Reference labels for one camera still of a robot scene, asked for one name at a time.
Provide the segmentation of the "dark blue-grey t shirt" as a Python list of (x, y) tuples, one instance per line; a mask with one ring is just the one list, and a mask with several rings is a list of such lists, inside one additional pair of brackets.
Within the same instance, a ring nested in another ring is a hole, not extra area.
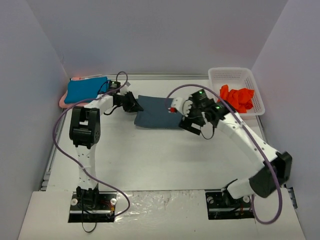
[(179, 123), (182, 115), (178, 113), (169, 113), (165, 104), (171, 104), (172, 98), (153, 97), (139, 95), (138, 104), (143, 111), (138, 111), (134, 120), (137, 127), (147, 129), (168, 129), (180, 130)]

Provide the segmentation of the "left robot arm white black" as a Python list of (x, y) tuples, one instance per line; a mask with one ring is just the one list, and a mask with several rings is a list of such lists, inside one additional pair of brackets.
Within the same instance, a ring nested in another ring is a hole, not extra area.
[(95, 152), (101, 137), (101, 116), (107, 110), (122, 107), (127, 113), (142, 112), (144, 109), (135, 96), (119, 81), (110, 81), (107, 92), (99, 93), (97, 100), (72, 109), (69, 137), (75, 146), (79, 166), (79, 182), (76, 188), (78, 201), (89, 209), (101, 203), (99, 184), (96, 180)]

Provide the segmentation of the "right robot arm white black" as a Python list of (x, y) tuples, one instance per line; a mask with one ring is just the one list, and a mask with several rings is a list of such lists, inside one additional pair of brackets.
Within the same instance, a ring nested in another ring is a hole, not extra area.
[(268, 145), (244, 123), (229, 103), (215, 102), (201, 89), (188, 98), (175, 98), (169, 111), (181, 113), (179, 127), (196, 135), (201, 130), (194, 125), (201, 128), (207, 123), (212, 124), (214, 129), (224, 133), (237, 145), (255, 168), (252, 176), (233, 180), (223, 188), (221, 199), (226, 206), (232, 207), (248, 195), (267, 198), (277, 189), (275, 181), (283, 185), (289, 180), (292, 156)]

